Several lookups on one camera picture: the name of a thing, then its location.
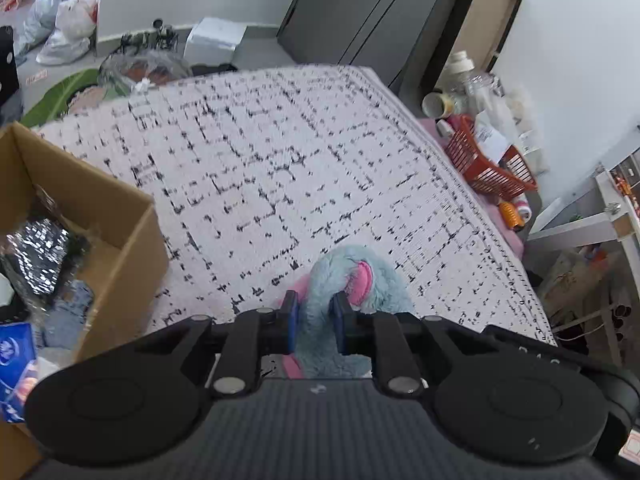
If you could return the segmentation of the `grey plush mouse toy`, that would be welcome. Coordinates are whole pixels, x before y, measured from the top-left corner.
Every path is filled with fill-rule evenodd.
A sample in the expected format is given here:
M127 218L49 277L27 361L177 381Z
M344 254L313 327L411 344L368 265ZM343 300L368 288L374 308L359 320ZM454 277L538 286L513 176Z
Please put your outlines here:
M414 313L407 287L370 248L338 246L322 256L302 283L295 359L306 378L361 378L371 359L344 356L347 320L376 312Z

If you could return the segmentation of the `blue tissue packet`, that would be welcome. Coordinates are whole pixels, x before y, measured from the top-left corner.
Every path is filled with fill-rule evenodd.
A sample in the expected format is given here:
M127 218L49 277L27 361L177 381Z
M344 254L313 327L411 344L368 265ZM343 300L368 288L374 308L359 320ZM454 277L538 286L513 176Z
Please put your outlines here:
M29 323L1 326L1 415L9 424L24 422L29 393L37 385L37 352Z

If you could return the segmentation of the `patterned white bed cover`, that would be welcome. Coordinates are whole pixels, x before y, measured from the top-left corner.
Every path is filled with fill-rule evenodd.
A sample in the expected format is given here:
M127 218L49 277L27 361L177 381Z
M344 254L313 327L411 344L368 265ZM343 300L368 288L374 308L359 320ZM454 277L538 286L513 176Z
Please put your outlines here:
M553 339L518 256L373 70L186 79L40 132L154 198L169 269L148 330L270 306L331 249L362 245L420 314Z

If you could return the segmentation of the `denim rabbit soft toy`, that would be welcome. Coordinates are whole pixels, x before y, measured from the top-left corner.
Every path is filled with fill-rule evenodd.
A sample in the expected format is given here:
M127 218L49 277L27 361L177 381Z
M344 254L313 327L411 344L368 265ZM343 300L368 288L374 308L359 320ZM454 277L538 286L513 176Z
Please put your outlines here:
M46 347L73 350L85 328L94 293L85 281L68 282L55 297L42 330Z

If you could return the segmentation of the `red plastic basket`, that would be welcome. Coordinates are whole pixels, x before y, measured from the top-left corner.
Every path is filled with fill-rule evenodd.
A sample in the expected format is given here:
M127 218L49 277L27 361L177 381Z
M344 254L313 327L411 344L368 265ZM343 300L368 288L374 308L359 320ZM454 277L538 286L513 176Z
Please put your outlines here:
M452 116L448 122L454 127L454 133L445 153L475 192L512 200L523 193L538 190L533 173L513 145L508 147L500 162L491 162L474 139L474 124L469 116Z

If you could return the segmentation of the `cardboard box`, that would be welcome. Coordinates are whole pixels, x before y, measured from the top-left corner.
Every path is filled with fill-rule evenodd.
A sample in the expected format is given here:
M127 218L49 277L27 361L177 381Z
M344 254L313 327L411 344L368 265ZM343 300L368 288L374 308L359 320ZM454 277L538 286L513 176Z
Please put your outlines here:
M154 200L42 140L20 124L1 133L1 232L14 231L38 191L55 201L90 248L78 276L94 293L75 362L133 340L167 269Z

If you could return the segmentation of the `white box on floor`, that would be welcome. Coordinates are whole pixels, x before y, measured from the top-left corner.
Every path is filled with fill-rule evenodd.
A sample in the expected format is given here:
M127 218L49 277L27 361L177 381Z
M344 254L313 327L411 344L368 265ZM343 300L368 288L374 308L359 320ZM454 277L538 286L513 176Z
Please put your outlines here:
M203 18L190 31L183 58L189 65L230 64L247 26L221 18Z

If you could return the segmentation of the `grey plastic bag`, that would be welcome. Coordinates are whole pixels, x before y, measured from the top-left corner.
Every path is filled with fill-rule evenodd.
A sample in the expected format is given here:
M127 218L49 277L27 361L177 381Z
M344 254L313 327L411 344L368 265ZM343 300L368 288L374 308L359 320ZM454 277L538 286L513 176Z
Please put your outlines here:
M46 40L55 26L61 0L35 0L30 7L23 29L14 41L14 55L19 58Z

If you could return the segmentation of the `white plastic bag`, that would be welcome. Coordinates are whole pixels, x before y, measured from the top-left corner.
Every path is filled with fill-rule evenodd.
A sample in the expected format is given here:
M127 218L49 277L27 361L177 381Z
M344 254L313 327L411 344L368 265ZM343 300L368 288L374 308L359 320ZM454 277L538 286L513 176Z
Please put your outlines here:
M77 41L92 36L97 19L96 0L65 0L58 5L55 27L66 39Z

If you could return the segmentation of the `clear plastic bottle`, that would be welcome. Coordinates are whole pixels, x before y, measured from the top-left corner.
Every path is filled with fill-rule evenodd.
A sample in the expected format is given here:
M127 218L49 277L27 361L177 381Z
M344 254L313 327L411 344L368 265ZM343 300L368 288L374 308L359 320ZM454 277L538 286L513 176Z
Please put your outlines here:
M471 115L491 110L499 90L498 79L490 73L478 70L465 50L450 55L447 64L451 91L466 99L466 109Z

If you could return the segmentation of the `black sparkly item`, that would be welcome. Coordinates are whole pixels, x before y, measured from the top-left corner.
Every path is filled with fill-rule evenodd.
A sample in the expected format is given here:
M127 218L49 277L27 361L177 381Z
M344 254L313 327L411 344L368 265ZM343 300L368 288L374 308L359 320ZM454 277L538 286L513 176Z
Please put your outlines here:
M85 235L49 217L26 220L1 240L1 264L25 306L47 312L84 264Z

